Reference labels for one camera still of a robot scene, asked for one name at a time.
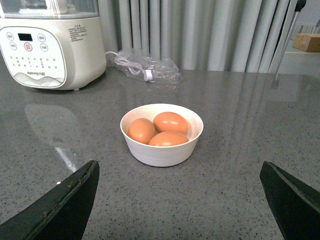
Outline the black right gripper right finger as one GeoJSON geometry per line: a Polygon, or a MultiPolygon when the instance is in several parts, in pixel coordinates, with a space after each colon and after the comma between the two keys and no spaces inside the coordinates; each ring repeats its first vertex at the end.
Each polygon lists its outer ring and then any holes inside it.
{"type": "Polygon", "coordinates": [[[272,162],[265,161],[260,181],[285,240],[320,238],[320,192],[272,162]]]}

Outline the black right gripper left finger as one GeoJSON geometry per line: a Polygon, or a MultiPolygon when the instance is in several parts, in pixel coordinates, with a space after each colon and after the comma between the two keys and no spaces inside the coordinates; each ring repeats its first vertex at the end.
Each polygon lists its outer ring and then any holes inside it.
{"type": "Polygon", "coordinates": [[[100,166],[91,160],[0,225],[2,240],[80,240],[96,196],[100,166]]]}

